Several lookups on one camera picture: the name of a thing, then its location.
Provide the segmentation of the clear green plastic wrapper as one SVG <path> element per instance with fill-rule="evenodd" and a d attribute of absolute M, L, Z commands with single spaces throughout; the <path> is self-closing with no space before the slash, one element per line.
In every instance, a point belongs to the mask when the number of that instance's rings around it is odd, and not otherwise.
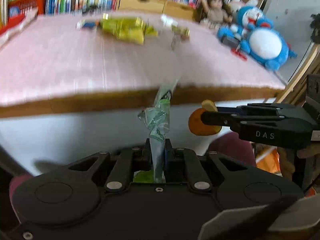
<path fill-rule="evenodd" d="M 138 171 L 134 181 L 138 183 L 164 183 L 164 149 L 166 136 L 170 131 L 170 101 L 175 91 L 177 80 L 162 84 L 151 106 L 142 110 L 138 117 L 149 130 L 151 148 L 151 170 Z"/>

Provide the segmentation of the black box device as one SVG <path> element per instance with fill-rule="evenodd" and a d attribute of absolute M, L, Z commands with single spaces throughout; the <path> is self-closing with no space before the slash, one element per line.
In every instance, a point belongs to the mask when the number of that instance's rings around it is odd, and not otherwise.
<path fill-rule="evenodd" d="M 221 43 L 225 46 L 228 46 L 229 48 L 238 48 L 240 41 L 232 36 L 223 35 L 221 38 Z"/>

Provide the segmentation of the colourful small snack packet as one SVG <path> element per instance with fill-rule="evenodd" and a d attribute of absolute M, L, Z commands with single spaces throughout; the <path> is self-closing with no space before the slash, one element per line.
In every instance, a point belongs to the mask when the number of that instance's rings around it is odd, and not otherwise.
<path fill-rule="evenodd" d="M 76 24 L 76 29 L 80 30 L 83 28 L 94 29 L 100 25 L 99 20 L 81 20 Z"/>

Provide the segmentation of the red plastic basket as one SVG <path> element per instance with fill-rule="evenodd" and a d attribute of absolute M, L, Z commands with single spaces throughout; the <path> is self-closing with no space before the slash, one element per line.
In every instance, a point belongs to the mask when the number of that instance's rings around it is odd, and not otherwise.
<path fill-rule="evenodd" d="M 8 2 L 8 18 L 25 14 L 32 9 L 38 9 L 38 14 L 43 15 L 46 10 L 46 0 L 15 0 Z"/>

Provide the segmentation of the brown haired doll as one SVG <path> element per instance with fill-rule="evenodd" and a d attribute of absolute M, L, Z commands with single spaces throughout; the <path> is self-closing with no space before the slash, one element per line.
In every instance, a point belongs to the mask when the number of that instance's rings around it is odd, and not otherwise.
<path fill-rule="evenodd" d="M 198 12 L 199 24 L 208 29 L 218 30 L 233 22 L 230 7 L 225 0 L 201 0 Z"/>

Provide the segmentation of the gold foil wrapper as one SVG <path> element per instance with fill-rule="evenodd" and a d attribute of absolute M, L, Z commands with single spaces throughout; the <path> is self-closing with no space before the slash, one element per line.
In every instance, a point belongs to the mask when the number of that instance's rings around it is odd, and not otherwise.
<path fill-rule="evenodd" d="M 172 25 L 171 30 L 183 41 L 189 40 L 190 38 L 190 30 L 188 28 L 178 25 Z"/>

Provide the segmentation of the yellow green snack bag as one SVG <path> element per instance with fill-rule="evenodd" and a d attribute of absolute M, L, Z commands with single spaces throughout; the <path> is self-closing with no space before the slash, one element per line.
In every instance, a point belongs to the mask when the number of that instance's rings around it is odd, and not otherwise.
<path fill-rule="evenodd" d="M 158 31 L 141 17 L 111 17 L 103 14 L 100 27 L 118 40 L 139 45 L 144 44 L 145 37 L 158 36 Z"/>

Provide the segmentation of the white crumpled tissue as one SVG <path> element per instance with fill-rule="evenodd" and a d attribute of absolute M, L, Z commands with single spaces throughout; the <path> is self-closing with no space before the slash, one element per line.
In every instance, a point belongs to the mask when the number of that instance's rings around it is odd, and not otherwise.
<path fill-rule="evenodd" d="M 164 27 L 172 28 L 178 26 L 178 23 L 173 18 L 170 18 L 165 14 L 161 15 L 161 22 Z"/>

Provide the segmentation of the blue Doraemon plush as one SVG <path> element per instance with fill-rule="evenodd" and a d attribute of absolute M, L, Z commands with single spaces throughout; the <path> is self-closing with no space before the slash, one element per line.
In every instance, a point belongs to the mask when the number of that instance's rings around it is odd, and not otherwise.
<path fill-rule="evenodd" d="M 242 7 L 231 6 L 235 22 L 228 27 L 220 27 L 217 37 L 223 35 L 237 38 L 237 49 L 249 55 L 267 70 L 278 71 L 289 59 L 296 58 L 297 53 L 283 36 L 273 28 L 273 22 L 257 7 L 258 0 L 249 0 Z"/>

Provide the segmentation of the wooden drawer organizer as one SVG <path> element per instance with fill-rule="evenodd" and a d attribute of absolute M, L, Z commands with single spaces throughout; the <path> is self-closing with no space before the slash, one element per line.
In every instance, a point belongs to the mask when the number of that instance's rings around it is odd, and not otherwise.
<path fill-rule="evenodd" d="M 118 0 L 116 10 L 133 10 L 165 14 L 175 18 L 195 21 L 194 8 L 168 0 Z"/>

